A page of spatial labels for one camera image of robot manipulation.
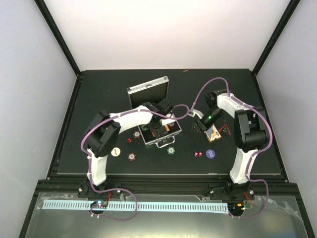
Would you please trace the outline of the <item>blue gold card deck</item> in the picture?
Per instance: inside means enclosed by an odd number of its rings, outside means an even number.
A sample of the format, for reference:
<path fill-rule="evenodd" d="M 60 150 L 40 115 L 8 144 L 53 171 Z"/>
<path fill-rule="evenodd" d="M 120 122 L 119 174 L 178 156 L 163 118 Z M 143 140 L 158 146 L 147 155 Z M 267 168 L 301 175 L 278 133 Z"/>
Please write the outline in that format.
<path fill-rule="evenodd" d="M 214 124 L 209 129 L 207 129 L 205 131 L 205 135 L 206 135 L 209 143 L 211 143 L 215 140 L 221 139 L 221 135 Z"/>

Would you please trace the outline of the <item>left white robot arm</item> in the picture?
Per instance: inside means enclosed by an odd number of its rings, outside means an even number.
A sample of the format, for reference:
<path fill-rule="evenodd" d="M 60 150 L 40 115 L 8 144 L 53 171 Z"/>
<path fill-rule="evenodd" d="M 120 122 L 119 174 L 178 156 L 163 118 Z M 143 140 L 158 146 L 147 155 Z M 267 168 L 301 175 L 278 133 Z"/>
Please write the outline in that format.
<path fill-rule="evenodd" d="M 106 164 L 107 157 L 114 149 L 118 136 L 133 127 L 147 124 L 161 126 L 162 119 L 169 119 L 167 115 L 173 105 L 167 99 L 157 104 L 143 103 L 142 105 L 120 113 L 108 114 L 102 112 L 87 129 L 81 141 L 80 148 L 87 154 L 87 178 L 91 184 L 89 192 L 95 197 L 103 197 L 106 193 Z"/>

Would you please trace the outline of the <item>red die pair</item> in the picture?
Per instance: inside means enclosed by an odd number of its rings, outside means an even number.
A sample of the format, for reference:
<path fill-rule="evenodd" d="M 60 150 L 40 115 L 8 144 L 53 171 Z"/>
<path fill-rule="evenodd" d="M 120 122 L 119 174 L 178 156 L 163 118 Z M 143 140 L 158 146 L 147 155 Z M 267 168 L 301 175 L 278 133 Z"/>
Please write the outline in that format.
<path fill-rule="evenodd" d="M 201 157 L 202 155 L 203 155 L 202 152 L 195 152 L 195 153 L 194 153 L 194 156 L 195 156 L 195 157 Z"/>

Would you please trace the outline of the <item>aluminium poker case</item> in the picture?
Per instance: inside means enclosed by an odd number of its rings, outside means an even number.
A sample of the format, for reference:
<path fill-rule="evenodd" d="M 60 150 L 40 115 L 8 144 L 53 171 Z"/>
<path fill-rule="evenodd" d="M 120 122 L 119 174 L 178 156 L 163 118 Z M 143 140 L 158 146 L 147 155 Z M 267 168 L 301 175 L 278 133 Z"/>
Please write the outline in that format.
<path fill-rule="evenodd" d="M 167 76 L 163 76 L 148 82 L 144 82 L 135 86 L 127 88 L 127 93 L 130 101 L 131 108 L 137 106 L 144 106 L 146 109 L 155 112 L 149 123 L 160 123 L 162 125 L 169 125 L 170 133 L 164 137 L 155 139 L 149 130 L 141 131 L 141 137 L 146 146 L 156 145 L 157 148 L 162 148 L 173 144 L 176 139 L 176 135 L 182 132 L 182 129 L 173 113 L 173 104 L 167 99 L 169 86 L 169 79 Z"/>

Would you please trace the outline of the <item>red orange card deck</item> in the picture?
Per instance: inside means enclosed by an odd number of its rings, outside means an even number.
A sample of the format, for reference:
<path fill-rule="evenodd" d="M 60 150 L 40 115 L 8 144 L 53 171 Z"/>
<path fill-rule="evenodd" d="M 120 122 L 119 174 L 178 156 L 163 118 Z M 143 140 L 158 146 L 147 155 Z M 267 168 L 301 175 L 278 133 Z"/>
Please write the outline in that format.
<path fill-rule="evenodd" d="M 170 132 L 170 128 L 169 128 L 168 124 L 165 125 L 165 129 L 166 129 L 167 132 Z"/>

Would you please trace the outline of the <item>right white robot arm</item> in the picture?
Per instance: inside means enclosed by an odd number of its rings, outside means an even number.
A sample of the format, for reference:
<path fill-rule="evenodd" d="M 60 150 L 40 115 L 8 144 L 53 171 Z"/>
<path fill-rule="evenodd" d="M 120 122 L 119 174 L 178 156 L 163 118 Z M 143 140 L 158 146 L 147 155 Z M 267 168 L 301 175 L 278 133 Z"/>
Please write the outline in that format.
<path fill-rule="evenodd" d="M 208 129 L 226 112 L 234 119 L 233 139 L 237 146 L 234 165 L 229 173 L 230 180 L 222 187 L 223 193 L 231 200 L 238 199 L 249 188 L 252 181 L 250 173 L 259 153 L 272 144 L 272 131 L 262 107 L 252 107 L 233 93 L 214 91 L 206 96 L 210 110 L 205 115 L 195 109 L 189 115 L 198 116 L 192 131 L 206 133 Z"/>

